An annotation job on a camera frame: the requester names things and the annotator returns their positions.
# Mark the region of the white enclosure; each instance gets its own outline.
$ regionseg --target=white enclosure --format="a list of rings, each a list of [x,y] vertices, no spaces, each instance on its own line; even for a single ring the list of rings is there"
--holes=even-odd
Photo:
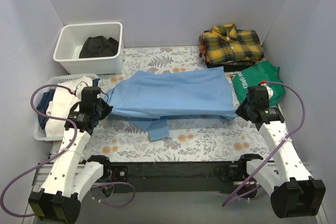
[[[266,57],[281,67],[281,80],[302,95],[307,120],[292,139],[300,158],[309,162],[313,175],[326,184],[323,208],[329,223],[336,223],[333,210],[336,0],[0,0],[0,3],[3,105],[0,190],[49,154],[50,143],[33,139],[36,115],[29,99],[49,78],[67,73],[52,57],[64,26],[120,22],[124,45],[141,47],[197,45],[204,30],[235,23],[238,29],[257,32]],[[69,40],[76,40],[75,37],[70,36]],[[75,48],[57,55],[56,59],[73,57],[83,40],[81,37]],[[289,128],[294,128],[301,117],[296,97],[286,92],[281,106]],[[5,197],[6,205],[19,214],[26,210],[33,175],[15,183]],[[107,209],[95,211],[103,214]],[[22,219],[0,210],[0,223],[21,222]]]

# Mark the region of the folded plaid shirt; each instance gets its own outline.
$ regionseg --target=folded plaid shirt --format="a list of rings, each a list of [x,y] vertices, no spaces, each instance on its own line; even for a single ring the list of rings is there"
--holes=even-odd
[[[264,50],[257,33],[253,30],[237,30],[235,24],[214,26],[200,37],[200,56],[210,64],[223,64],[239,61],[260,62]]]

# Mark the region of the white plastic bin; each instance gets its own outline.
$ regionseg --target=white plastic bin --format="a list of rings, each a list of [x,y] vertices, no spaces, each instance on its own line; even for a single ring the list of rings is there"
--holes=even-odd
[[[118,53],[112,57],[79,59],[89,37],[112,37],[119,42]],[[54,60],[70,73],[119,73],[123,59],[122,24],[119,22],[67,25],[63,27],[54,52]]]
[[[49,79],[49,81],[46,84],[58,84],[58,83],[66,82],[66,81],[74,81],[74,80],[77,80],[79,78],[82,78],[83,76],[89,77],[92,80],[98,78],[98,76],[96,74],[93,74],[93,73],[73,74],[73,75],[68,75],[68,76],[52,77],[52,78]],[[37,104],[42,99],[42,96],[43,96],[44,92],[47,92],[47,89],[41,90],[36,95],[35,100],[34,100],[34,105],[35,106],[37,106]],[[33,137],[34,137],[35,140],[39,140],[39,141],[57,141],[57,140],[62,140],[63,139],[63,136],[47,137],[45,130],[43,130],[38,123],[37,115],[36,115],[36,122],[35,122]]]

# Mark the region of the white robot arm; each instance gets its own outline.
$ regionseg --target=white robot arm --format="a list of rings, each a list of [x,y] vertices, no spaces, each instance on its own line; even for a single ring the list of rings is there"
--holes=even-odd
[[[270,195],[272,208],[279,218],[314,216],[318,213],[326,192],[324,183],[320,179],[314,179],[307,171],[291,138],[285,140],[285,120],[278,108],[269,107],[268,95],[264,86],[249,87],[247,98],[236,111],[245,120],[255,123],[270,150],[276,149],[283,142],[273,156],[277,169],[265,165],[253,178]],[[241,159],[244,162],[245,177],[255,173],[262,163],[260,159],[260,155],[254,155],[248,160]]]
[[[91,138],[93,129],[98,121],[104,119],[112,110],[104,100],[98,98],[99,94],[98,87],[83,89],[82,100],[71,108],[68,116],[78,128],[75,141],[70,148],[66,148],[75,135],[75,129],[67,122],[59,150],[66,152],[55,160],[40,192],[30,194],[28,202],[39,220],[75,223],[85,194],[96,181],[109,176],[105,167],[109,162],[108,158],[95,156],[88,159],[84,169],[75,177],[81,154]]]

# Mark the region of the floral tablecloth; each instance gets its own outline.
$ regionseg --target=floral tablecloth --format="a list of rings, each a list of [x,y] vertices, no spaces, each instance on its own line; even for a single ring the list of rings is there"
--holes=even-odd
[[[118,74],[100,75],[103,91],[130,78],[138,70],[152,73],[193,71],[206,68],[198,57],[198,47],[128,48],[123,69]],[[229,74],[225,74],[231,83]],[[234,107],[239,103],[233,89]],[[156,161],[235,161],[241,154],[267,156],[266,142],[250,122],[242,118],[229,121],[220,116],[176,116],[169,119],[170,137],[151,142],[147,132],[127,118],[110,115],[95,128],[83,157],[105,155],[112,162]],[[51,154],[58,152],[60,141]]]

